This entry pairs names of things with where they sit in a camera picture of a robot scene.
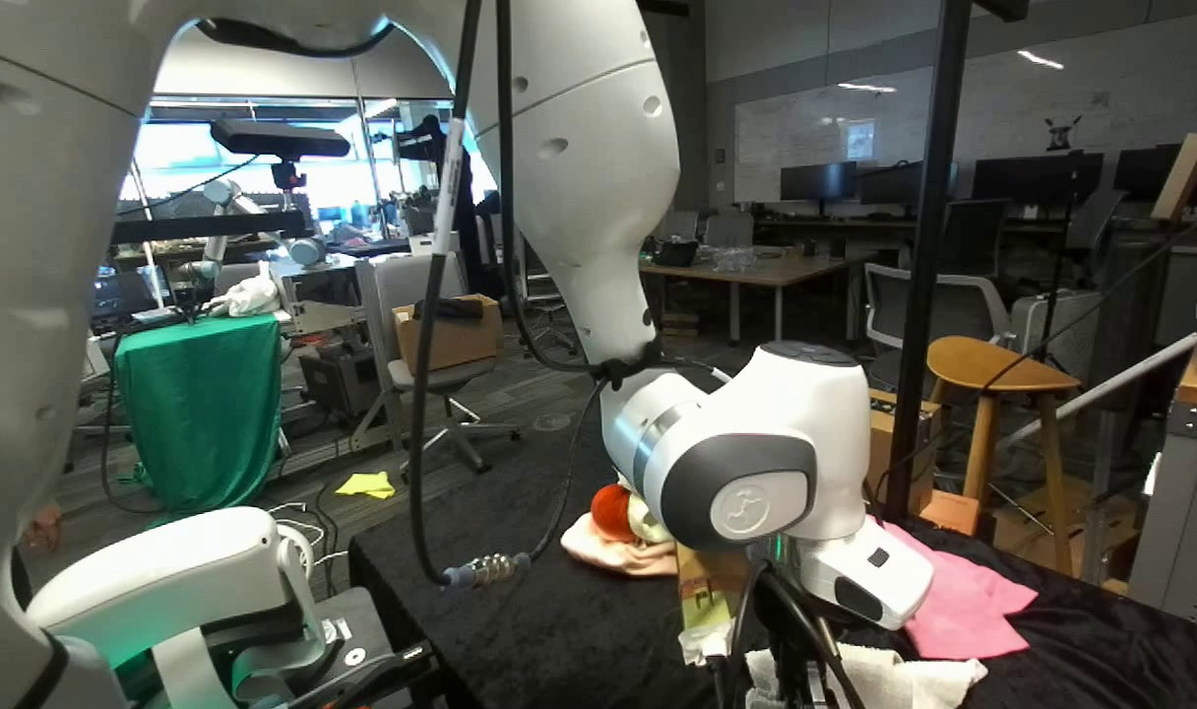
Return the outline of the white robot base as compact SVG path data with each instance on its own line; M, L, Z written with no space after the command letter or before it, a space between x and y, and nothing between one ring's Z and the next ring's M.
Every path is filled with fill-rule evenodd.
M302 532L219 508L120 540L17 604L0 556L0 709L360 709L407 688L373 599L310 591Z

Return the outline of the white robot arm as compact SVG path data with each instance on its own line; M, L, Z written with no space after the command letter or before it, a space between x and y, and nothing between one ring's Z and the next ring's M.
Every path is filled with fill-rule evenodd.
M685 544L793 535L794 583L860 588L888 630L927 604L935 569L861 512L860 370L769 344L714 395L641 352L654 327L638 247L671 214L683 156L634 0L0 0L0 709L112 705L112 653L65 642L17 604L12 544L71 440L90 279L139 124L168 42L198 25L254 25L321 46L403 29L474 83L469 124L502 156L520 231L550 268L604 395L604 440Z

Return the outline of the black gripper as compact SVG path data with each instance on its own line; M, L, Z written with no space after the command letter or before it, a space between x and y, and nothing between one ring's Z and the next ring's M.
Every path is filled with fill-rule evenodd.
M821 599L776 562L762 562L714 662L716 709L861 709Z

